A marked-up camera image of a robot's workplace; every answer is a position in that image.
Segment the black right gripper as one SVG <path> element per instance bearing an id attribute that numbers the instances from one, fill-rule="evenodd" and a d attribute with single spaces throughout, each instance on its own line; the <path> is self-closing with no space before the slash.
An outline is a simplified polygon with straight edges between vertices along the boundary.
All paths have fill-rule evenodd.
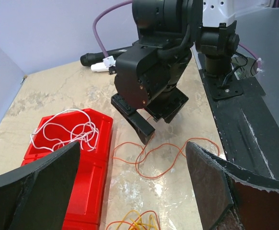
<path id="1" fill-rule="evenodd" d="M 156 122 L 163 119 L 165 123 L 169 124 L 183 108 L 188 99 L 189 98 L 178 88 L 173 88 L 170 92 L 162 92 L 149 105 L 145 105 L 143 109 L 148 112 Z M 111 97 L 111 104 L 133 127 L 141 142 L 143 144 L 148 144 L 155 132 L 154 127 L 137 112 L 137 109 L 129 105 L 118 93 Z"/>

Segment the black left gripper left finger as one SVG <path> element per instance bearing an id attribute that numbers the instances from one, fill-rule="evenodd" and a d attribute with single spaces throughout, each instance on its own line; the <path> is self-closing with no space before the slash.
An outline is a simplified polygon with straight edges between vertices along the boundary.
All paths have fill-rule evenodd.
<path id="1" fill-rule="evenodd" d="M 72 142 L 0 175 L 0 230 L 60 230 L 80 162 Z"/>

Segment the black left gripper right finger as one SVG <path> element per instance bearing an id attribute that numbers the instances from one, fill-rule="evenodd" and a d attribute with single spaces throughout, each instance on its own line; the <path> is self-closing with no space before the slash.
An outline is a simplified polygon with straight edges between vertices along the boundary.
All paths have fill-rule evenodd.
<path id="1" fill-rule="evenodd" d="M 186 161 L 204 230 L 279 230 L 279 180 L 186 144 Z"/>

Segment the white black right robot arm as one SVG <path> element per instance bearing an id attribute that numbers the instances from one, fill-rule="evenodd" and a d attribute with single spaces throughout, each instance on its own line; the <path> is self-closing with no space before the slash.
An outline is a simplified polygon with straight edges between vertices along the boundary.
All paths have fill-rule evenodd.
<path id="1" fill-rule="evenodd" d="M 116 59 L 111 103 L 143 144 L 155 130 L 140 114 L 170 123 L 188 101 L 177 83 L 191 60 L 191 48 L 205 56 L 204 73 L 213 90 L 230 86 L 239 36 L 232 0 L 134 0 L 139 38 Z"/>

